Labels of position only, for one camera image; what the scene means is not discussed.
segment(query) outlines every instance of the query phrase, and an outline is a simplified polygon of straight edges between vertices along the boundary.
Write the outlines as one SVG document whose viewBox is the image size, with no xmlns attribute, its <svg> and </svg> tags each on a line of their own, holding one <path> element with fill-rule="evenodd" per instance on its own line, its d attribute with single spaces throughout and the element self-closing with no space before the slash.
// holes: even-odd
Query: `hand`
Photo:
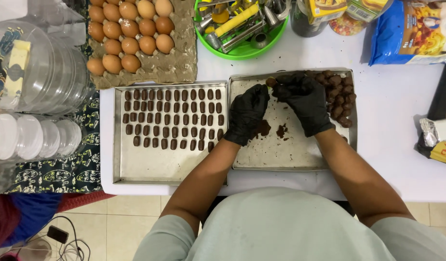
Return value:
<svg viewBox="0 0 446 261">
<path fill-rule="evenodd" d="M 236 96 L 231 104 L 230 127 L 224 139 L 241 146 L 247 145 L 250 135 L 265 115 L 269 100 L 268 87 L 260 84 Z"/>
<path fill-rule="evenodd" d="M 272 95 L 294 110 L 306 137 L 334 127 L 326 111 L 325 87 L 302 72 L 279 76 L 276 81 Z"/>
</svg>

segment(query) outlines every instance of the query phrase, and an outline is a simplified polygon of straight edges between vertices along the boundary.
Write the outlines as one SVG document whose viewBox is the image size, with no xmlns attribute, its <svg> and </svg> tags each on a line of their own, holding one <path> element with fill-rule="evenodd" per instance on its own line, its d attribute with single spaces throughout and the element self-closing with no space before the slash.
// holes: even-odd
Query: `white table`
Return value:
<svg viewBox="0 0 446 261">
<path fill-rule="evenodd" d="M 443 65 L 375 65 L 368 56 L 372 28 L 355 36 L 340 36 L 329 27 L 306 39 L 290 26 L 280 41 L 257 59 L 231 61 L 211 54 L 197 41 L 197 81 L 228 80 L 232 75 L 270 73 L 305 68 L 349 68 L 354 71 L 358 111 L 358 152 L 405 201 L 446 202 L 446 164 L 426 159 L 414 150 L 416 127 L 428 112 Z M 112 184 L 113 89 L 100 92 L 101 180 L 104 191 L 116 195 L 171 195 L 175 187 Z M 345 199 L 328 171 L 273 172 L 232 170 L 220 195 L 258 187 L 284 186 Z"/>
</svg>

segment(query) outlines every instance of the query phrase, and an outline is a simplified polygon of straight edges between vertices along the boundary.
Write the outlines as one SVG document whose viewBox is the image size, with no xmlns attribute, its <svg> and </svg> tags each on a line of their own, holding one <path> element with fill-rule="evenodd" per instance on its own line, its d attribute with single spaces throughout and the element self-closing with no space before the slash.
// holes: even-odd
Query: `tiled floor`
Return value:
<svg viewBox="0 0 446 261">
<path fill-rule="evenodd" d="M 142 238 L 157 220 L 170 196 L 116 196 L 63 213 L 74 224 L 76 236 L 91 249 L 91 261 L 130 261 Z M 446 203 L 407 203 L 413 216 L 446 235 Z M 70 223 L 57 218 L 52 225 L 68 232 Z M 50 241 L 53 249 L 60 247 Z M 79 246 L 88 253 L 82 244 Z M 52 254 L 53 261 L 58 254 Z"/>
</svg>

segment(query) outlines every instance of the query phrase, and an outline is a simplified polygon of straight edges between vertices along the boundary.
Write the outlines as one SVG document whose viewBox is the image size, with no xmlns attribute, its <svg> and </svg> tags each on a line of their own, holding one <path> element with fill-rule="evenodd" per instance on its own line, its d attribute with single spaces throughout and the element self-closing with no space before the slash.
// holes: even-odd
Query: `light green shirt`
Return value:
<svg viewBox="0 0 446 261">
<path fill-rule="evenodd" d="M 134 261 L 446 261 L 446 238 L 388 217 L 366 227 L 334 202 L 290 188 L 223 200 L 196 238 L 184 219 L 159 218 Z"/>
</svg>

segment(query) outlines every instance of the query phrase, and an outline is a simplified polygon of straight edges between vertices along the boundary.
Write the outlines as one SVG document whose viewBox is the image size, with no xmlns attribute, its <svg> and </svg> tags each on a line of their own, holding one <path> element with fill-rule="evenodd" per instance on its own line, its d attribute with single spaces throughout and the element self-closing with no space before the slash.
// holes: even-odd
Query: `green bowl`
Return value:
<svg viewBox="0 0 446 261">
<path fill-rule="evenodd" d="M 197 14 L 197 3 L 201 0 L 196 0 L 196 4 L 194 5 L 194 11 L 196 11 L 196 16 L 194 17 L 194 21 L 202 21 L 202 17 Z M 196 29 L 197 37 L 199 38 L 200 42 L 207 48 L 210 52 L 212 52 L 214 55 L 228 59 L 228 60 L 246 60 L 250 58 L 257 57 L 266 51 L 268 51 L 273 45 L 281 38 L 282 33 L 284 32 L 284 29 L 286 29 L 286 25 L 288 24 L 288 18 L 284 21 L 284 23 L 281 26 L 278 26 L 276 29 L 272 30 L 268 33 L 269 36 L 273 39 L 266 47 L 262 49 L 255 49 L 250 46 L 249 41 L 245 41 L 244 43 L 240 44 L 238 47 L 234 48 L 228 53 L 223 53 L 221 48 L 218 50 L 215 50 L 212 48 L 212 46 L 207 42 L 205 39 L 205 36 L 207 34 L 200 34 Z"/>
</svg>

